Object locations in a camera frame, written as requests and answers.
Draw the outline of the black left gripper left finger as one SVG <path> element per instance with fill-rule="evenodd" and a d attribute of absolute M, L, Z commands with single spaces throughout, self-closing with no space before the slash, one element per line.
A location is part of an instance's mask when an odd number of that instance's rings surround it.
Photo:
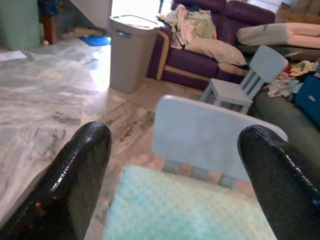
<path fill-rule="evenodd" d="M 81 126 L 1 220 L 1 239 L 84 239 L 111 147 L 112 134 L 104 123 L 92 121 Z"/>

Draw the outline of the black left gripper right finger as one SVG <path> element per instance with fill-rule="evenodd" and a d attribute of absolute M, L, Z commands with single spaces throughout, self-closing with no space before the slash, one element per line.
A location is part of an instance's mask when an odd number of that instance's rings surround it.
<path fill-rule="evenodd" d="M 320 169 L 262 125 L 244 128 L 237 149 L 278 240 L 320 238 Z"/>

